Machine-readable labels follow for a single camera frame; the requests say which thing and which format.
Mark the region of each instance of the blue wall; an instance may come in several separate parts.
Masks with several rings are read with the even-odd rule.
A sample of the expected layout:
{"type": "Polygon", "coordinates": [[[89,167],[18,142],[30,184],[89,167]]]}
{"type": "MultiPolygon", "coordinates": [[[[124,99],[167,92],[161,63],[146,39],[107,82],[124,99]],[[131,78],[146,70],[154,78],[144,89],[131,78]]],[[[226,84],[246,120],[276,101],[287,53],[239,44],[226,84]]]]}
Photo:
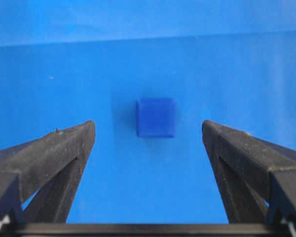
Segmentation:
{"type": "Polygon", "coordinates": [[[69,222],[227,222],[201,123],[296,149],[296,1],[0,1],[0,149],[88,119],[69,222]],[[175,138],[136,136],[142,97],[175,138]]]}

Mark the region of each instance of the blue backdrop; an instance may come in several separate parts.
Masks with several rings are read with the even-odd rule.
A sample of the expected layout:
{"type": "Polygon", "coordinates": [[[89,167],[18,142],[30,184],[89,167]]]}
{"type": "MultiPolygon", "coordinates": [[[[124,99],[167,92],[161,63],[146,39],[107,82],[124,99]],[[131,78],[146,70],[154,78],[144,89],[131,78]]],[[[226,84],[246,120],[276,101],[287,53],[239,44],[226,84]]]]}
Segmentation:
{"type": "Polygon", "coordinates": [[[88,119],[69,222],[227,222],[201,123],[296,149],[296,0],[1,0],[0,149],[88,119]],[[175,138],[136,136],[142,97],[175,138]]]}

